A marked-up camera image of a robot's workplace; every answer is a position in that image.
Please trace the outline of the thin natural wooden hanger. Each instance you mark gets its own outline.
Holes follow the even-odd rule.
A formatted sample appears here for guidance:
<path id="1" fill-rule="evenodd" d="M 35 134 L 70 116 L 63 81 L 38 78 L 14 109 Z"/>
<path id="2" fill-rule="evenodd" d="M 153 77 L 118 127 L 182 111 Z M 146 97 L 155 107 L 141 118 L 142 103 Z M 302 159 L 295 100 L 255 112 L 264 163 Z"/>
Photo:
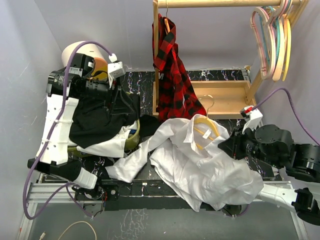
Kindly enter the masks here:
<path id="1" fill-rule="evenodd" d="M 201 98 L 199 98 L 199 100 L 203 100 L 204 98 L 210 98 L 211 105 L 206 108 L 206 117 L 201 116 L 194 121 L 193 129 L 195 131 L 197 131 L 198 133 L 202 134 L 203 136 L 207 136 L 210 140 L 213 141 L 215 138 L 211 137 L 210 133 L 202 132 L 201 130 L 196 128 L 197 124 L 204 124 L 208 127 L 209 130 L 211 130 L 211 132 L 213 132 L 215 134 L 216 137 L 220 136 L 220 133 L 218 132 L 216 124 L 214 122 L 212 122 L 211 119 L 209 118 L 209 110 L 210 110 L 210 108 L 212 108 L 214 106 L 215 100 L 214 100 L 213 96 L 210 94 L 203 95 Z"/>

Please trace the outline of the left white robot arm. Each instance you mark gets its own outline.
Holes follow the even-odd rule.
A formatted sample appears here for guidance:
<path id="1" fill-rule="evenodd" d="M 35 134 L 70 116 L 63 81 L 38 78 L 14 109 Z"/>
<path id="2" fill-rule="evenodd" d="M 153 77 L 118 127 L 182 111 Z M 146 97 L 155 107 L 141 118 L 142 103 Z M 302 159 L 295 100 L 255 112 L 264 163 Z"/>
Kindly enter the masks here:
<path id="1" fill-rule="evenodd" d="M 139 130 L 140 97 L 123 90 L 120 77 L 99 79 L 96 59 L 83 53 L 47 80 L 47 112 L 41 144 L 28 168 L 67 180 L 93 200 L 103 195 L 98 177 L 68 151 L 90 156 L 123 157 L 126 144 Z"/>

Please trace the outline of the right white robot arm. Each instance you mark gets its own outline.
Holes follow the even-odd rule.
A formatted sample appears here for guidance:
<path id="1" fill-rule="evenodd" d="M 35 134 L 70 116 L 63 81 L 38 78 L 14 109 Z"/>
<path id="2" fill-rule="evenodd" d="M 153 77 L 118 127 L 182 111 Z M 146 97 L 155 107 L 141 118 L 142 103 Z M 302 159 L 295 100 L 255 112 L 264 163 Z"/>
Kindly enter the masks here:
<path id="1" fill-rule="evenodd" d="M 320 224 L 320 147 L 295 143 L 288 130 L 274 124 L 251 130 L 236 128 L 230 138 L 218 144 L 235 160 L 252 157 L 277 168 L 285 168 L 289 177 L 305 182 L 299 189 L 265 184 L 257 199 L 295 212 L 312 225 Z"/>

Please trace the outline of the white button-up shirt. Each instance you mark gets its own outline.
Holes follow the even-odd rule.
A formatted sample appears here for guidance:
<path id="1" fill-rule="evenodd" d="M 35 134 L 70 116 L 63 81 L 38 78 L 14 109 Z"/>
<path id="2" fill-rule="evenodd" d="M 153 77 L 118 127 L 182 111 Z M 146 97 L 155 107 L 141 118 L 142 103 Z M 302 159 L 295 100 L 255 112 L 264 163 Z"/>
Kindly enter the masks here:
<path id="1" fill-rule="evenodd" d="M 222 125 L 215 135 L 192 119 L 166 120 L 136 151 L 118 159 L 106 171 L 109 177 L 130 183 L 146 163 L 194 211 L 206 203 L 215 210 L 225 205 L 251 203 L 263 189 L 261 175 L 243 159 L 235 160 L 220 150 L 229 138 Z"/>

